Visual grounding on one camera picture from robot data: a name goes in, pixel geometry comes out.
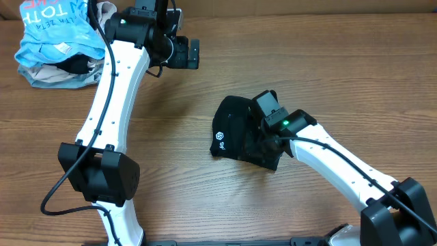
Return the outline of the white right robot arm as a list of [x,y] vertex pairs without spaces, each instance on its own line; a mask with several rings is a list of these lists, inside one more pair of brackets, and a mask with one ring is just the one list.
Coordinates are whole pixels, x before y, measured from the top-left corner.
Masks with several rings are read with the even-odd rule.
[[358,226],[341,226],[323,239],[323,245],[436,244],[436,221],[418,181],[411,177],[398,181],[366,164],[308,113],[301,109],[290,113],[280,106],[272,91],[253,101],[263,143],[314,169],[360,215]]

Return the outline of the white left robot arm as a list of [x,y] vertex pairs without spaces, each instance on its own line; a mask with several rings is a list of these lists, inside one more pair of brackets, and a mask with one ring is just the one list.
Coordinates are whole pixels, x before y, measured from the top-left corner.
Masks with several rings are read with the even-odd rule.
[[179,36],[183,13],[174,1],[137,1],[98,27],[104,65],[87,119],[74,143],[58,152],[64,180],[83,195],[103,222],[108,245],[144,245],[133,197],[140,167],[127,157],[135,98],[151,68],[199,67],[199,41]]

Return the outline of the black t-shirt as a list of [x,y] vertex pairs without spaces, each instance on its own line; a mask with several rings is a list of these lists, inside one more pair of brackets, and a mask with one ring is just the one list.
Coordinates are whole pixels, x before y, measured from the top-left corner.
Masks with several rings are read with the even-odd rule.
[[260,122],[253,100],[225,97],[212,121],[211,155],[277,170],[281,153],[269,152],[262,147],[264,136],[258,128]]

